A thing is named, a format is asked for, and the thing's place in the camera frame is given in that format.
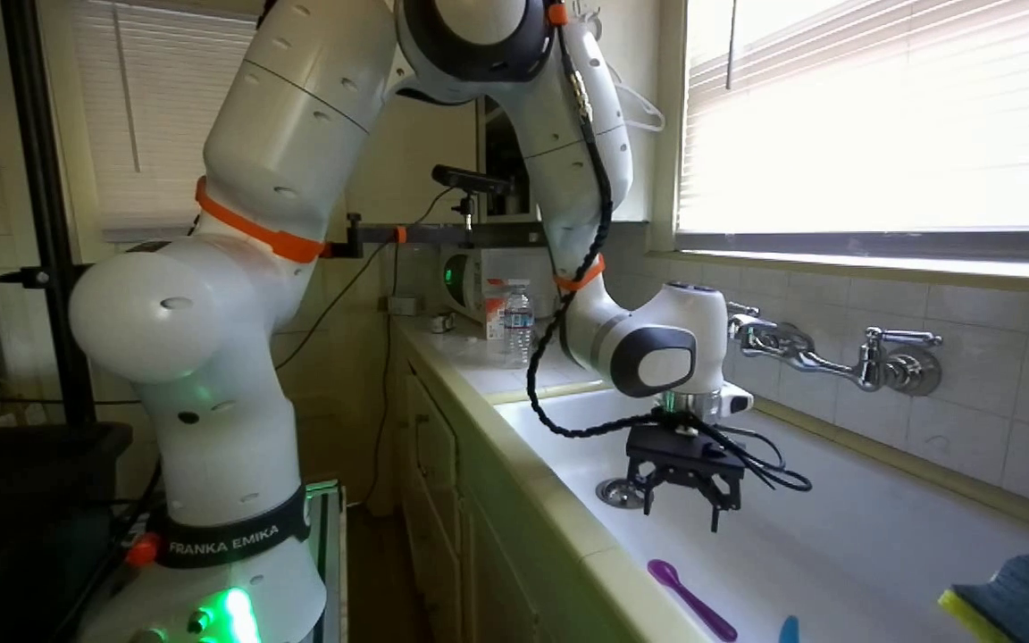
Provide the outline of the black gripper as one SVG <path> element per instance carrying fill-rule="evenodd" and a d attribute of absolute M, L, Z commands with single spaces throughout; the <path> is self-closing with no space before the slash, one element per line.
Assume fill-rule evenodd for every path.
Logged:
<path fill-rule="evenodd" d="M 745 466 L 703 429 L 677 433 L 658 423 L 639 423 L 628 429 L 625 457 L 625 489 L 642 516 L 654 510 L 654 489 L 665 482 L 696 489 L 713 503 L 713 533 L 719 533 L 722 516 L 739 503 Z"/>

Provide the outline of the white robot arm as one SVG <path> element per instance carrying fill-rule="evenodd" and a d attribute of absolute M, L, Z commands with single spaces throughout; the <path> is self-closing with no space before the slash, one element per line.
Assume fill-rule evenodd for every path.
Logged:
<path fill-rule="evenodd" d="M 625 397 L 727 418 L 727 298 L 604 291 L 601 231 L 633 187 L 613 64 L 564 0 L 277 0 L 204 144 L 196 229 L 80 277 L 80 345 L 133 382 L 161 429 L 167 570 L 309 564 L 295 405 L 273 333 L 295 318 L 389 95 L 504 108 L 561 287 L 564 351 Z"/>

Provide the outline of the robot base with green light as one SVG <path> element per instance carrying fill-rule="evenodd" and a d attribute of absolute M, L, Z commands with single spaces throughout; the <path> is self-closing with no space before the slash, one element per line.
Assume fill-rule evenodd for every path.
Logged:
<path fill-rule="evenodd" d="M 312 482 L 221 530 L 156 520 L 74 643 L 346 643 L 342 489 Z"/>

